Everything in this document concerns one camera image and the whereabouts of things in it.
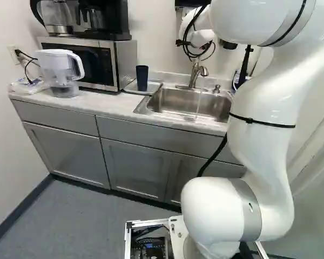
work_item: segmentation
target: tray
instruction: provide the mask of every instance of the tray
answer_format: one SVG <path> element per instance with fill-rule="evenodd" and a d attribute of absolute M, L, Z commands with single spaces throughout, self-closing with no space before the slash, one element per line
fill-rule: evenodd
<path fill-rule="evenodd" d="M 128 84 L 124 91 L 127 93 L 140 94 L 144 96 L 152 96 L 161 86 L 163 82 L 159 80 L 151 80 L 147 82 L 147 90 L 146 92 L 142 92 L 138 90 L 137 80 L 134 80 L 132 83 Z"/>

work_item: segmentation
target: black strap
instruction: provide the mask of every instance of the black strap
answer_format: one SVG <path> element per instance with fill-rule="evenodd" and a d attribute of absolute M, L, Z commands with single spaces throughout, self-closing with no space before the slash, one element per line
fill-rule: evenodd
<path fill-rule="evenodd" d="M 278 38 L 277 40 L 275 40 L 273 43 L 270 43 L 270 44 L 264 45 L 264 46 L 260 45 L 260 46 L 261 47 L 268 47 L 268 46 L 274 45 L 277 42 L 280 42 L 281 40 L 283 40 L 290 33 L 290 31 L 296 26 L 296 24 L 298 23 L 301 15 L 302 15 L 302 13 L 303 13 L 303 11 L 305 9 L 306 2 L 307 2 L 307 0 L 303 0 L 301 9 L 300 9 L 300 11 L 299 11 L 299 13 L 298 13 L 295 21 L 292 23 L 291 27 L 289 27 L 289 29 L 280 38 Z"/>
<path fill-rule="evenodd" d="M 235 115 L 235 114 L 233 114 L 231 112 L 229 113 L 229 115 L 236 118 L 236 119 L 243 120 L 248 124 L 256 123 L 256 124 L 262 124 L 262 125 L 265 125 L 265 126 L 276 127 L 276 128 L 295 128 L 295 125 L 284 125 L 284 124 L 277 124 L 277 123 L 258 121 L 258 120 L 254 120 L 252 118 L 241 117 L 241 116 Z"/>

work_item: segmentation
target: microwave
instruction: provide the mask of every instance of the microwave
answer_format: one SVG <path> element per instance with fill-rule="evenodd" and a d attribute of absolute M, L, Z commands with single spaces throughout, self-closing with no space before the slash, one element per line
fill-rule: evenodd
<path fill-rule="evenodd" d="M 85 76 L 78 86 L 119 92 L 136 78 L 136 40 L 37 37 L 42 49 L 71 50 L 80 56 Z"/>

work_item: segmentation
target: countertop edge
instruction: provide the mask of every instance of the countertop edge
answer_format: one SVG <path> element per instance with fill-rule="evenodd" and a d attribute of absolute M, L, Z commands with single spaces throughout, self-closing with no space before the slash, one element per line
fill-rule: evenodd
<path fill-rule="evenodd" d="M 30 99 L 29 96 L 23 96 L 20 94 L 14 94 L 9 93 L 9 98 L 11 100 L 17 100 L 17 101 L 24 101 L 26 103 L 32 103 L 37 105 L 43 105 L 53 108 L 60 108 L 67 111 L 74 111 L 74 112 L 81 112 L 81 113 L 87 113 L 92 114 L 99 117 L 107 117 L 112 119 L 119 119 L 119 120 L 126 120 L 131 122 L 137 122 L 142 124 L 148 124 L 152 126 L 160 126 L 160 127 L 166 127 L 166 128 L 172 128 L 175 130 L 182 130 L 182 131 L 188 131 L 188 132 L 194 132 L 194 133 L 201 133 L 201 134 L 207 134 L 207 135 L 215 135 L 218 137 L 224 137 L 226 132 L 220 130 L 220 129 L 213 129 L 209 125 L 195 125 L 195 124 L 188 124 L 188 122 L 182 122 L 178 123 L 174 120 L 166 120 L 166 119 L 158 119 L 156 117 L 149 117 L 142 114 L 136 114 L 133 113 L 131 115 L 123 114 L 123 113 L 113 113 L 108 111 L 96 111 L 92 109 L 88 109 L 86 107 L 77 107 L 77 106 L 70 106 L 70 105 L 60 105 L 58 103 L 51 103 L 49 101 L 43 101 L 43 100 L 35 100 Z"/>

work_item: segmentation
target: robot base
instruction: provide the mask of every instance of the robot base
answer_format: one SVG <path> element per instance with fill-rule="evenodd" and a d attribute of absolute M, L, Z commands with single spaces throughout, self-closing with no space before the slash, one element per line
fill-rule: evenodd
<path fill-rule="evenodd" d="M 183 216 L 168 220 L 174 259 L 230 259 L 239 250 L 240 242 L 223 242 L 211 246 L 211 252 L 195 243 L 188 234 Z"/>

